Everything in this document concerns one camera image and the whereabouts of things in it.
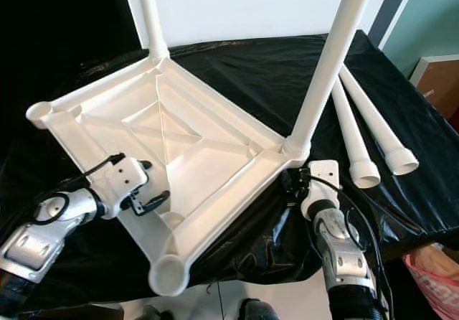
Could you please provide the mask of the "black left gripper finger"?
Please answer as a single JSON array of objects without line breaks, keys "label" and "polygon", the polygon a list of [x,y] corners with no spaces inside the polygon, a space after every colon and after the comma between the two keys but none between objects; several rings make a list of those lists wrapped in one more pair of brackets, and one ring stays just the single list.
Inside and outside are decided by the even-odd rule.
[{"label": "black left gripper finger", "polygon": [[147,203],[142,205],[142,214],[148,214],[148,212],[153,212],[159,208],[167,201],[167,199],[170,198],[170,195],[170,191],[163,191],[161,194],[151,198],[150,201],[147,201]]}]

